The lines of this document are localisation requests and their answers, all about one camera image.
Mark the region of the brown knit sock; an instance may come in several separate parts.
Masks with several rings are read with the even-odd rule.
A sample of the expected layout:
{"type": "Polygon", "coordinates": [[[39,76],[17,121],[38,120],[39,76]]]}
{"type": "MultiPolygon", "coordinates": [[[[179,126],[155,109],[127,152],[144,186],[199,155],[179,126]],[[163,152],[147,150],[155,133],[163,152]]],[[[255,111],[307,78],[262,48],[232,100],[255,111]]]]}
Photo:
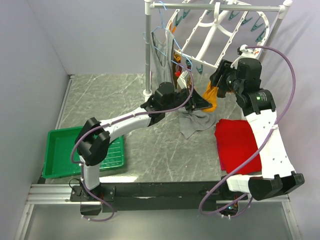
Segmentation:
{"type": "Polygon", "coordinates": [[[226,97],[226,91],[219,87],[218,90],[217,90],[217,97],[218,98],[225,98],[226,97]]]}

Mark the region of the white clip sock hanger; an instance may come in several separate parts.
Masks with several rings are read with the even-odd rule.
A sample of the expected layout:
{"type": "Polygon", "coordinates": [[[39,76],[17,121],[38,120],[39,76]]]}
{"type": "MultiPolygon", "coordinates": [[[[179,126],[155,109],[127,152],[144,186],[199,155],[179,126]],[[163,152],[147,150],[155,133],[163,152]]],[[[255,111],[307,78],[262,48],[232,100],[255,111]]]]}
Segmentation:
{"type": "Polygon", "coordinates": [[[255,43],[258,46],[264,46],[267,43],[268,37],[270,36],[270,33],[271,33],[271,30],[270,30],[271,26],[264,10],[259,11],[259,10],[250,9],[251,7],[250,4],[246,2],[242,2],[240,0],[225,0],[223,3],[218,2],[216,0],[211,0],[209,4],[213,6],[219,4],[220,7],[232,6],[237,8],[233,10],[220,9],[219,12],[217,12],[216,10],[205,9],[203,14],[199,18],[197,24],[192,29],[189,37],[186,39],[183,47],[178,47],[177,49],[174,50],[174,53],[179,54],[181,59],[185,58],[185,62],[188,68],[190,69],[196,68],[196,70],[200,74],[203,72],[204,66],[207,66],[212,69],[216,69],[219,66],[220,61],[226,55],[226,52],[229,46],[232,44],[236,34],[239,32],[240,27],[244,26],[245,24],[247,24],[249,21],[253,19],[252,17],[247,18],[247,15],[249,12],[255,12],[258,15],[258,19],[253,24],[250,31],[254,32],[259,28],[263,28],[262,33],[255,40],[255,43]],[[237,15],[240,13],[242,14],[242,16],[239,18],[238,23],[236,24],[236,26],[232,31],[229,31],[222,26],[222,22],[225,18],[228,18],[228,20],[231,21],[232,19],[237,17],[237,15]],[[196,56],[188,55],[186,54],[186,49],[199,28],[208,28],[208,33],[197,55],[196,56]],[[209,46],[212,40],[214,39],[214,36],[216,33],[221,33],[226,37],[228,37],[228,39],[224,45],[224,48],[219,54],[217,60],[215,61],[214,64],[212,64],[212,63],[206,62],[205,60],[203,60],[203,58],[207,50],[209,49],[209,46]]]}

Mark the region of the mustard yellow sock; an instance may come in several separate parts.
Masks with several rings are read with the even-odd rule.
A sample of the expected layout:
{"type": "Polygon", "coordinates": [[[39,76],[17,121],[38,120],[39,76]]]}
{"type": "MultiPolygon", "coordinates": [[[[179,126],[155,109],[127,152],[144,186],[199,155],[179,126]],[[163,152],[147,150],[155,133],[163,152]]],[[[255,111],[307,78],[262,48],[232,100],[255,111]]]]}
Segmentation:
{"type": "Polygon", "coordinates": [[[217,94],[218,94],[218,87],[212,86],[211,83],[209,82],[207,85],[207,88],[205,92],[203,93],[202,97],[205,99],[207,102],[209,102],[212,106],[206,109],[203,109],[202,111],[205,113],[212,113],[216,110],[217,108],[217,94]]]}

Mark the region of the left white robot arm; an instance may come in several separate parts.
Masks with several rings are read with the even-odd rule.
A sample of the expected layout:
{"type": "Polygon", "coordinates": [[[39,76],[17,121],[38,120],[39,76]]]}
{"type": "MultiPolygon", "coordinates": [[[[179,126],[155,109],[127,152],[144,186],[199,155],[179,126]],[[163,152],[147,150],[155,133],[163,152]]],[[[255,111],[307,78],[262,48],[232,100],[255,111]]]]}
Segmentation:
{"type": "Polygon", "coordinates": [[[88,119],[78,134],[70,160],[81,167],[79,184],[88,201],[103,197],[99,179],[100,165],[110,144],[117,138],[141,128],[148,128],[164,119],[166,113],[185,108],[188,112],[211,108],[212,104],[196,90],[184,88],[179,92],[163,83],[146,102],[135,110],[108,120],[88,119]]]}

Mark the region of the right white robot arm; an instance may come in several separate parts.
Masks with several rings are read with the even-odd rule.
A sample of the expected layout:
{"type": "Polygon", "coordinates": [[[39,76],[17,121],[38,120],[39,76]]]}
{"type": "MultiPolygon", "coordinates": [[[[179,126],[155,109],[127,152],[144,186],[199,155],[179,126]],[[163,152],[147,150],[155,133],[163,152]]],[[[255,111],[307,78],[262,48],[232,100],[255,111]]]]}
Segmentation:
{"type": "Polygon", "coordinates": [[[255,58],[241,58],[237,65],[223,59],[210,76],[211,85],[218,88],[217,96],[227,92],[236,96],[249,123],[261,160],[261,174],[234,174],[219,187],[222,198],[230,200],[237,192],[250,194],[260,201],[287,195],[305,183],[286,153],[277,124],[276,104],[272,93],[261,88],[262,65],[255,58]]]}

